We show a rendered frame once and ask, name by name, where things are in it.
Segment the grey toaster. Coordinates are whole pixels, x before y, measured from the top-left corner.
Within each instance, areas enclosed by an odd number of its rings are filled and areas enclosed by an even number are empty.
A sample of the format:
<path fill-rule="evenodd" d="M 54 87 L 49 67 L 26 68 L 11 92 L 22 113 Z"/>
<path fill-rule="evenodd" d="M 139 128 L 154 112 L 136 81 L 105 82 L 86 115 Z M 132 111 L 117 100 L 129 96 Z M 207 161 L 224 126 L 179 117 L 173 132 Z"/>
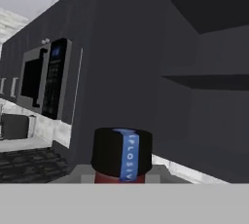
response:
<path fill-rule="evenodd" d="M 6 140 L 25 139 L 32 137 L 35 132 L 36 116 L 7 114 L 2 115 L 3 137 Z"/>

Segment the dark open cabinet with shelves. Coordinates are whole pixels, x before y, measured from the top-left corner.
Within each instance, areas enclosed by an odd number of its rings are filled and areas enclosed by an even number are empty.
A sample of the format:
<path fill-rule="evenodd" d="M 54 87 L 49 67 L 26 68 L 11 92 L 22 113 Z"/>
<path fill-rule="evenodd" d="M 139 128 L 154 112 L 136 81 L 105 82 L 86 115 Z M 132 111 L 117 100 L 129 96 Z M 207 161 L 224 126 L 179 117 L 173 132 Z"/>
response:
<path fill-rule="evenodd" d="M 249 182 L 249 26 L 197 33 L 171 0 L 94 0 L 70 159 L 97 128 L 149 131 L 154 154 Z"/>

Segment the red condiment bottle black cap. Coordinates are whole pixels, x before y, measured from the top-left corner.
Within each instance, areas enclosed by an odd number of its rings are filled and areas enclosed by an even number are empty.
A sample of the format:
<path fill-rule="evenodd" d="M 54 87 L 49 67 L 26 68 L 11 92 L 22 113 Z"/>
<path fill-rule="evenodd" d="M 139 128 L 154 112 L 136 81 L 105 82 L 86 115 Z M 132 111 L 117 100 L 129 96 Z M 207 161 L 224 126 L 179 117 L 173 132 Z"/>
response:
<path fill-rule="evenodd" d="M 100 128 L 94 132 L 91 166 L 95 183 L 144 183 L 152 169 L 153 135 L 148 131 Z"/>

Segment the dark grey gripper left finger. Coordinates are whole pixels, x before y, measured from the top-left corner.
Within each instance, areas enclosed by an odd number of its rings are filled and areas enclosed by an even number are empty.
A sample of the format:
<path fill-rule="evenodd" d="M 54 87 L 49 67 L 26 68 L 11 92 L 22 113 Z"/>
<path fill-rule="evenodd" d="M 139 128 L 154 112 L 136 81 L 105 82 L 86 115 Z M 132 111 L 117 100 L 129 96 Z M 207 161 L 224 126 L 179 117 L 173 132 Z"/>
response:
<path fill-rule="evenodd" d="M 54 184 L 87 183 L 92 184 L 95 179 L 95 170 L 91 165 L 77 165 L 70 174 L 53 181 Z"/>

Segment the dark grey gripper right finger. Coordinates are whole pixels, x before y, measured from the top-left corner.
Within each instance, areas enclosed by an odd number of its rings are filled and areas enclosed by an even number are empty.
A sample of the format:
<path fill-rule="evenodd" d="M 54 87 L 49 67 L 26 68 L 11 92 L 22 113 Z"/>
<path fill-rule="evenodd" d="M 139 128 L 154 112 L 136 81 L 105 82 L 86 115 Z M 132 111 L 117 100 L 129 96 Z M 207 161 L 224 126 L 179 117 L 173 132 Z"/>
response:
<path fill-rule="evenodd" d="M 189 184 L 189 181 L 172 175 L 166 166 L 153 165 L 152 169 L 146 173 L 145 182 L 149 183 L 165 183 L 165 184 Z"/>

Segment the black hob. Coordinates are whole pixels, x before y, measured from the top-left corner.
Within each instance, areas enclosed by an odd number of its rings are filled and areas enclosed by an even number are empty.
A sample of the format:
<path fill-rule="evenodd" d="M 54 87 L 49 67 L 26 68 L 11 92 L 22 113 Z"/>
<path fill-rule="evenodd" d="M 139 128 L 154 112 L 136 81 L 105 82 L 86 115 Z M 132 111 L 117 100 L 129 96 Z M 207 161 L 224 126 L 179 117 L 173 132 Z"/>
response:
<path fill-rule="evenodd" d="M 51 147 L 0 153 L 0 183 L 48 183 L 67 174 L 68 164 Z"/>

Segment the black and silver microwave oven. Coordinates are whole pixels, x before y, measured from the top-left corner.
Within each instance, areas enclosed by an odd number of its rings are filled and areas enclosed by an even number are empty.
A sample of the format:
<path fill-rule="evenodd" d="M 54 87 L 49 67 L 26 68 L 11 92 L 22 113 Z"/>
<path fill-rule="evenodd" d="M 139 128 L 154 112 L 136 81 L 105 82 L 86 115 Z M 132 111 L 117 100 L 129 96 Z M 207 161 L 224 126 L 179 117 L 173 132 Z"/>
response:
<path fill-rule="evenodd" d="M 53 120 L 60 119 L 72 42 L 57 39 L 23 55 L 17 105 Z"/>

